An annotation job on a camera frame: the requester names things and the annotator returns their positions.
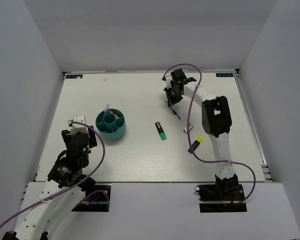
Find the sticker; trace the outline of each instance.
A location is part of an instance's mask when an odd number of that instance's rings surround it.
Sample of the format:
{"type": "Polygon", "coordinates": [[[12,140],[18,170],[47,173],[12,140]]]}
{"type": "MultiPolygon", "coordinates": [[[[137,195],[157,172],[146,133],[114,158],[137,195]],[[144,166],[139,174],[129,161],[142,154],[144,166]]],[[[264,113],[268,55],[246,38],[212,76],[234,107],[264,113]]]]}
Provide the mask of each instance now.
{"type": "Polygon", "coordinates": [[[217,78],[233,78],[233,73],[216,73],[217,78]]]}
{"type": "Polygon", "coordinates": [[[66,79],[82,79],[83,75],[82,74],[71,74],[71,75],[66,75],[65,78],[66,79]]]}
{"type": "Polygon", "coordinates": [[[65,166],[62,169],[58,168],[58,171],[60,172],[61,176],[64,176],[68,170],[69,169],[66,168],[65,166]]]}

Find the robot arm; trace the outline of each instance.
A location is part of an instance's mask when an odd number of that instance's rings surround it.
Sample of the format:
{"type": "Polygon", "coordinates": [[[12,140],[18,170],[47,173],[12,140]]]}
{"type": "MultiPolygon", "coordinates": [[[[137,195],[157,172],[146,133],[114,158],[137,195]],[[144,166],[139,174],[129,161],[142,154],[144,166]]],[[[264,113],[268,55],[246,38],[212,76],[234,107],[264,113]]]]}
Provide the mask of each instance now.
{"type": "MultiPolygon", "coordinates": [[[[75,122],[86,123],[84,116],[73,118],[75,122]]],[[[48,240],[69,212],[86,195],[95,190],[95,181],[88,178],[78,186],[48,201],[43,199],[72,187],[86,177],[82,169],[88,166],[91,148],[97,146],[95,134],[82,125],[72,125],[61,132],[66,150],[57,158],[48,174],[44,190],[39,196],[42,204],[33,207],[14,231],[7,232],[3,240],[48,240]]]]}
{"type": "MultiPolygon", "coordinates": [[[[168,107],[180,102],[183,95],[192,98],[197,87],[197,80],[193,77],[187,78],[182,69],[171,72],[170,76],[162,80],[166,82],[164,91],[168,107]]],[[[225,199],[232,195],[239,185],[229,148],[232,119],[228,100],[225,96],[215,96],[198,86],[193,101],[202,109],[202,127],[211,140],[215,160],[228,161],[216,163],[215,173],[216,194],[225,199]]]]}

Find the wire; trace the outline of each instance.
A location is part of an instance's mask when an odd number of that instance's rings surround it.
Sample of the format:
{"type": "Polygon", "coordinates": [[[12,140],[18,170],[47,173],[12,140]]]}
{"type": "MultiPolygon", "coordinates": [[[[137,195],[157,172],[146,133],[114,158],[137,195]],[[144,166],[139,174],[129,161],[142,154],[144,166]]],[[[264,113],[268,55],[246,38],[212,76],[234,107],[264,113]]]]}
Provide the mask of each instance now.
{"type": "Polygon", "coordinates": [[[91,204],[91,203],[93,203],[93,202],[97,202],[98,199],[99,199],[99,198],[96,197],[95,199],[90,200],[90,201],[89,201],[89,204],[91,204]]]}
{"type": "MultiPolygon", "coordinates": [[[[200,74],[200,79],[199,79],[199,82],[198,84],[195,86],[195,89],[193,91],[193,95],[192,95],[192,98],[191,98],[191,101],[190,101],[190,106],[189,106],[189,110],[188,110],[188,115],[187,115],[187,119],[186,119],[186,129],[187,129],[187,137],[188,137],[188,143],[189,143],[189,147],[190,147],[190,151],[191,153],[193,154],[193,156],[199,160],[200,162],[203,162],[205,164],[217,164],[217,163],[228,163],[229,161],[227,160],[214,160],[214,161],[207,161],[207,160],[203,160],[201,158],[199,158],[196,153],[194,152],[193,150],[193,147],[192,147],[192,144],[191,144],[191,139],[190,139],[190,130],[189,130],[189,123],[190,123],[190,114],[191,114],[191,109],[192,109],[192,104],[194,103],[194,99],[195,99],[195,96],[196,96],[196,92],[198,90],[198,87],[200,86],[200,83],[202,81],[202,73],[201,71],[199,70],[199,68],[197,68],[196,66],[192,65],[192,64],[189,64],[189,63],[181,63],[181,64],[176,64],[176,65],[173,65],[172,67],[170,67],[167,71],[165,71],[164,75],[162,78],[164,78],[166,76],[166,74],[173,68],[175,67],[178,67],[178,66],[190,66],[190,67],[193,67],[195,68],[199,74],[200,74]]],[[[247,164],[244,164],[242,162],[238,162],[238,161],[232,161],[233,164],[236,164],[236,165],[241,165],[241,166],[244,166],[246,168],[248,168],[251,173],[252,173],[252,176],[253,176],[253,185],[252,185],[252,188],[251,188],[251,191],[249,192],[249,194],[241,201],[239,202],[236,202],[236,203],[233,203],[232,205],[238,205],[238,204],[241,204],[243,203],[244,201],[246,201],[250,196],[251,194],[254,192],[255,190],[255,187],[256,187],[256,175],[255,175],[255,172],[253,171],[253,169],[251,167],[249,167],[247,164]]]]}
{"type": "Polygon", "coordinates": [[[67,150],[63,150],[59,155],[58,157],[56,158],[56,161],[55,162],[58,162],[60,161],[60,159],[67,153],[67,150]]]}
{"type": "MultiPolygon", "coordinates": [[[[78,183],[74,184],[73,186],[71,187],[68,187],[60,192],[57,192],[57,193],[54,193],[46,198],[44,198],[42,201],[49,201],[57,196],[60,196],[68,191],[70,191],[71,189],[75,188],[76,186],[80,185],[81,183],[83,183],[84,181],[86,181],[88,178],[90,178],[90,176],[92,174],[94,174],[98,168],[101,166],[101,164],[103,163],[104,159],[105,159],[105,155],[106,155],[106,147],[105,147],[105,143],[104,141],[102,140],[101,136],[96,132],[96,130],[94,130],[92,127],[90,127],[89,125],[85,124],[85,123],[82,123],[82,122],[78,122],[78,121],[72,121],[73,124],[79,124],[79,125],[82,125],[82,126],[85,126],[87,127],[88,129],[90,129],[91,131],[94,132],[94,134],[98,137],[98,139],[100,140],[101,144],[102,144],[102,149],[103,149],[103,154],[102,154],[102,157],[101,157],[101,160],[99,162],[99,164],[95,167],[94,170],[92,170],[92,172],[90,172],[85,178],[83,178],[81,181],[79,181],[78,183]]],[[[7,224],[8,222],[10,222],[12,219],[14,219],[15,217],[19,216],[20,214],[24,213],[25,211],[29,210],[29,209],[32,209],[38,205],[40,205],[42,203],[42,201],[37,201],[35,202],[34,204],[26,207],[25,209],[22,209],[21,211],[17,212],[16,214],[12,215],[11,217],[9,217],[7,220],[5,220],[3,223],[0,224],[0,229],[5,225],[7,224]]]]}
{"type": "Polygon", "coordinates": [[[232,205],[234,203],[234,201],[235,201],[235,195],[233,195],[232,201],[229,203],[229,205],[232,205]]]}
{"type": "Polygon", "coordinates": [[[109,201],[109,197],[108,197],[108,193],[106,191],[103,190],[95,190],[92,193],[90,193],[88,196],[86,196],[85,198],[83,198],[75,207],[78,207],[83,201],[85,201],[86,199],[88,199],[90,196],[93,196],[96,193],[103,193],[103,195],[105,195],[106,197],[106,202],[107,202],[107,207],[108,207],[108,212],[109,212],[109,205],[110,205],[110,201],[109,201]]]}

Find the teal pen holder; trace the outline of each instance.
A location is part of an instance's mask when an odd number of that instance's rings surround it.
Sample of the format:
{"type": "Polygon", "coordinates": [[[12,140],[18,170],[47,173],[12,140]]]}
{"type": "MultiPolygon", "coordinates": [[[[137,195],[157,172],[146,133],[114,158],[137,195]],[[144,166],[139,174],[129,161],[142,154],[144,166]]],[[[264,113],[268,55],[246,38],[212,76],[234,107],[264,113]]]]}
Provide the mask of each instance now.
{"type": "Polygon", "coordinates": [[[126,132],[125,116],[117,109],[109,110],[113,113],[105,114],[104,111],[99,113],[95,119],[95,126],[103,139],[117,140],[126,132]]]}

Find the white wall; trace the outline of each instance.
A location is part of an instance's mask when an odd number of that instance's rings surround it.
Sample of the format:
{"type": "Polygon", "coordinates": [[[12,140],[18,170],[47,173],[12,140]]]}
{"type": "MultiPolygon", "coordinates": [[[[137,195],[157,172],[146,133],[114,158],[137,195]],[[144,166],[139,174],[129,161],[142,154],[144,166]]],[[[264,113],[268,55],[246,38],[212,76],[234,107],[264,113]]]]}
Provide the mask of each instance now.
{"type": "Polygon", "coordinates": [[[62,72],[24,2],[0,0],[0,223],[18,211],[35,177],[61,87],[62,72]]]}
{"type": "Polygon", "coordinates": [[[24,0],[64,72],[241,66],[276,0],[24,0]]]}
{"type": "Polygon", "coordinates": [[[240,78],[270,171],[300,229],[300,0],[277,1],[240,78]]]}

